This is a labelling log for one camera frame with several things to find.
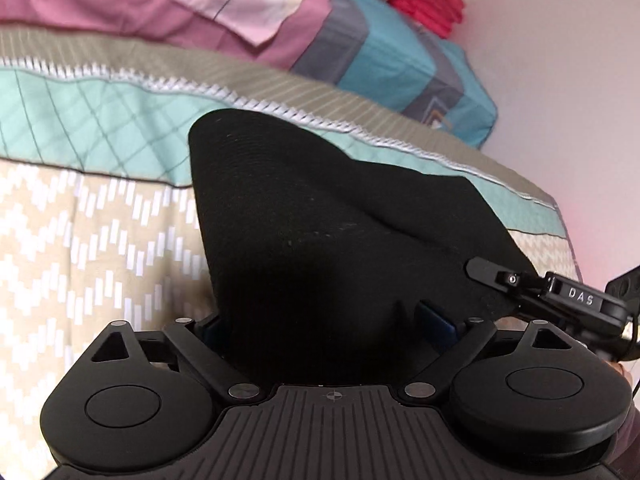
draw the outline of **white wall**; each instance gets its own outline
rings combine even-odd
[[[640,264],[640,0],[466,0],[483,151],[558,201],[584,281]]]

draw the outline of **black cloth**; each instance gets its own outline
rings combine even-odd
[[[189,144],[228,358],[252,376],[344,384],[417,372],[418,300],[455,322],[495,320],[515,305],[469,280],[465,262],[535,272],[466,178],[356,161],[242,110],[200,118]]]

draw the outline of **black mechanical device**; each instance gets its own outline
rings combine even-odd
[[[601,358],[640,356],[640,267],[607,293],[480,258],[466,272],[516,299],[526,330],[419,304],[438,356],[398,384],[257,384],[225,360],[215,316],[161,332],[113,321],[43,407],[49,478],[615,479],[632,392]]]

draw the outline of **bed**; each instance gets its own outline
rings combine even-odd
[[[186,136],[220,108],[353,158],[468,178],[540,273],[579,278],[553,198],[455,136],[254,62],[132,38],[0,27],[0,472],[41,479],[47,395],[113,319],[215,311]]]
[[[289,70],[389,110],[484,143],[497,110],[462,49],[418,28],[381,0],[303,0],[257,43],[194,0],[0,0],[0,22],[99,31],[215,50]]]

